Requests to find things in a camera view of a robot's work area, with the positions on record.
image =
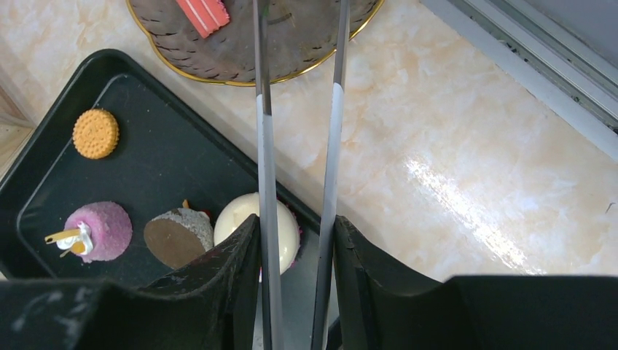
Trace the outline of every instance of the white dome dessert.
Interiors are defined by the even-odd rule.
[[[214,227],[215,245],[223,242],[251,214],[259,215],[259,195],[249,193],[231,201],[223,209]],[[284,273],[296,258],[300,247],[298,223],[292,212],[277,201],[277,228],[279,233],[279,273]]]

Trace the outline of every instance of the pink cake slice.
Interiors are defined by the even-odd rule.
[[[131,242],[133,226],[129,214],[114,202],[91,203],[77,209],[66,220],[64,229],[78,228],[82,222],[90,227],[93,242],[90,253],[77,255],[84,263],[116,259]]]
[[[176,0],[176,2],[203,38],[230,22],[230,16],[220,0]]]

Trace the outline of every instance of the metal window track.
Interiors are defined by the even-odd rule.
[[[618,161],[618,69],[523,0],[422,0]]]

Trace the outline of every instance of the beige marble surface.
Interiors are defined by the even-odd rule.
[[[255,158],[254,90],[168,70],[124,0],[5,0],[0,79],[40,120],[79,62],[115,47]],[[437,279],[618,273],[618,164],[418,1],[350,46],[339,213]],[[278,179],[321,207],[333,59],[273,86]]]

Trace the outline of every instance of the dessert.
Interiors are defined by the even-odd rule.
[[[84,260],[109,261],[119,257],[129,246],[133,227],[127,212],[114,202],[91,203],[69,216],[64,231],[45,237],[56,243],[64,257],[69,252]]]
[[[221,0],[176,0],[201,37],[206,38],[230,22]]]
[[[214,246],[208,215],[189,209],[188,204],[184,206],[155,217],[144,228],[150,252],[173,269],[185,266]]]
[[[259,195],[249,193],[231,201],[223,209],[214,227],[215,245],[223,242],[251,214],[259,215]],[[300,247],[300,228],[292,212],[277,201],[277,228],[279,237],[279,273],[292,266]]]
[[[108,111],[90,109],[77,119],[73,127],[73,144],[82,156],[101,159],[118,144],[118,122]]]

